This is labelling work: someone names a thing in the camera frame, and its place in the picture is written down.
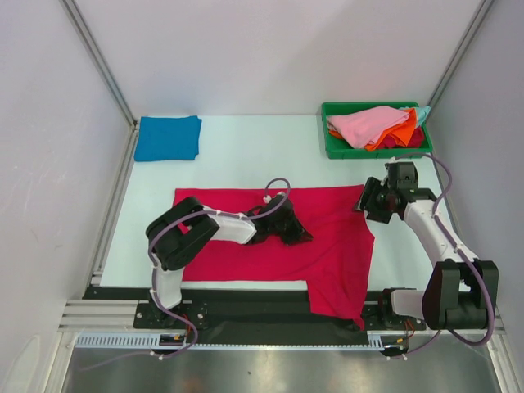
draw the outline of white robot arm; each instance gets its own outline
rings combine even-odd
[[[493,261],[479,260],[438,210],[439,199],[418,188],[413,162],[386,164],[387,177],[369,178],[355,206],[367,219],[388,224],[396,213],[422,243],[433,274],[425,291],[385,290],[394,314],[421,319],[434,330],[482,329],[493,322],[499,271]],[[460,283],[470,291],[460,291]]]

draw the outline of cable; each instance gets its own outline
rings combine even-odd
[[[153,253],[153,250],[155,249],[156,243],[167,232],[169,232],[174,227],[180,225],[182,222],[184,222],[184,221],[186,221],[188,219],[192,219],[192,218],[198,217],[199,215],[224,215],[226,217],[231,217],[231,218],[234,218],[234,219],[241,219],[241,220],[245,220],[245,221],[252,221],[254,219],[261,219],[263,217],[271,215],[275,210],[279,209],[280,206],[282,206],[284,204],[284,202],[286,202],[286,200],[289,198],[289,194],[291,192],[291,184],[289,183],[289,181],[286,178],[274,178],[264,188],[264,199],[269,197],[269,187],[271,186],[271,184],[273,184],[275,182],[278,182],[278,181],[282,181],[282,182],[284,182],[286,184],[286,192],[284,193],[284,198],[282,200],[280,200],[280,202],[275,207],[273,207],[272,209],[270,209],[270,210],[268,210],[268,211],[266,211],[266,212],[264,212],[264,213],[262,213],[260,215],[245,216],[245,215],[240,215],[240,214],[235,214],[235,213],[228,213],[227,211],[220,211],[220,210],[198,210],[198,211],[195,211],[193,213],[190,213],[189,215],[185,215],[181,219],[177,219],[173,223],[169,224],[167,227],[162,229],[153,238],[153,240],[151,241],[151,243],[149,245],[149,248],[147,249],[147,254],[149,255],[149,259],[153,263],[153,273],[151,275],[151,298],[155,302],[156,307],[158,307],[162,312],[168,314],[171,318],[174,318],[174,319],[177,319],[177,320],[179,320],[181,322],[184,322],[186,324],[186,327],[189,327],[189,329],[190,329],[189,331],[193,330],[193,332],[194,332],[193,333],[193,338],[192,338],[192,340],[191,340],[191,342],[189,344],[187,344],[186,346],[184,346],[183,348],[181,348],[179,350],[176,350],[175,352],[173,352],[171,354],[157,356],[157,358],[159,360],[170,359],[170,358],[173,358],[175,356],[179,356],[182,353],[184,353],[187,350],[189,350],[192,346],[194,346],[197,343],[198,330],[197,330],[197,327],[189,320],[189,318],[184,318],[184,317],[182,317],[180,315],[177,315],[177,314],[171,312],[170,310],[166,309],[162,305],[162,302],[160,301],[160,298],[158,297],[158,293],[157,293],[156,290],[158,288],[158,280],[157,280],[158,279],[158,273],[157,272],[158,272],[159,264],[158,264],[158,262],[157,262],[157,260],[156,260],[156,258],[154,256],[154,253]],[[79,371],[89,371],[89,370],[92,370],[94,368],[105,366],[105,365],[113,363],[113,362],[115,362],[117,360],[130,358],[130,357],[135,356],[135,355],[155,355],[155,353],[153,351],[140,350],[140,351],[124,354],[124,355],[121,355],[121,356],[117,356],[115,358],[108,359],[108,360],[105,360],[103,362],[100,362],[100,363],[97,363],[97,364],[93,364],[91,366],[78,368],[78,370]]]
[[[482,339],[480,339],[479,341],[470,341],[467,338],[465,338],[465,337],[461,336],[460,334],[458,334],[455,330],[449,330],[449,331],[456,338],[458,338],[461,342],[463,342],[465,344],[468,344],[469,346],[483,346],[484,344],[486,344],[490,340],[491,336],[493,336],[493,331],[495,330],[495,311],[493,309],[493,305],[491,304],[490,293],[488,292],[486,284],[484,283],[484,280],[482,279],[481,275],[478,273],[477,269],[475,269],[475,266],[473,265],[473,262],[468,258],[466,253],[460,248],[459,244],[455,241],[455,239],[453,238],[451,233],[448,231],[448,229],[445,227],[444,223],[440,219],[439,215],[436,213],[436,209],[437,209],[439,203],[444,199],[446,194],[451,189],[451,184],[453,183],[453,178],[451,176],[451,171],[446,166],[446,164],[444,164],[441,160],[439,160],[438,158],[436,158],[436,157],[434,157],[434,156],[432,156],[430,154],[427,154],[427,153],[419,153],[419,152],[406,153],[406,154],[403,154],[402,156],[396,157],[395,159],[399,160],[401,158],[405,158],[405,157],[408,157],[408,156],[424,156],[424,157],[427,157],[427,158],[433,160],[434,162],[436,162],[437,164],[439,164],[442,167],[442,169],[446,172],[446,174],[448,175],[448,183],[447,183],[444,191],[436,198],[435,203],[433,204],[433,209],[432,209],[433,219],[435,220],[436,225],[439,227],[439,229],[442,231],[442,233],[444,233],[444,236],[446,236],[446,238],[449,240],[451,245],[457,251],[457,254],[460,255],[460,257],[463,259],[464,263],[472,271],[472,274],[475,277],[475,279],[477,280],[479,288],[481,289],[482,296],[484,297],[484,300],[486,301],[486,308],[487,308],[487,314],[488,314],[488,328],[487,328],[487,331],[486,331],[486,334],[484,335],[484,337],[482,337]],[[436,338],[436,337],[433,337],[427,344],[432,342],[434,338]]]
[[[409,340],[411,337],[415,335],[415,326],[411,323],[409,319],[406,319],[406,332],[411,329],[411,333],[409,335],[406,334],[406,338]]]

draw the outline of green tray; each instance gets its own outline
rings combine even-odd
[[[426,125],[422,125],[425,140],[419,148],[416,149],[380,149],[376,151],[367,151],[365,149],[354,149],[343,139],[338,139],[329,134],[328,116],[349,115],[358,111],[374,108],[375,106],[391,106],[401,108],[403,106],[418,106],[416,102],[411,101],[393,101],[393,102],[324,102],[322,104],[322,124],[324,128],[324,139],[326,141],[326,153],[332,159],[351,159],[351,158],[391,158],[405,153],[425,152],[431,153],[433,145],[427,133]]]

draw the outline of blue towel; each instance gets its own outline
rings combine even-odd
[[[420,127],[424,121],[426,121],[427,115],[429,115],[429,111],[431,110],[430,106],[415,106],[415,112],[417,112],[417,125],[415,127]],[[409,106],[404,106],[403,108],[399,109],[410,109]]]
[[[142,117],[135,161],[195,160],[202,120]]]

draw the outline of pile of clothes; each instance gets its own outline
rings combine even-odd
[[[377,106],[350,115],[329,116],[327,126],[333,137],[345,139],[354,149],[417,148],[424,142],[422,124],[430,109]]]

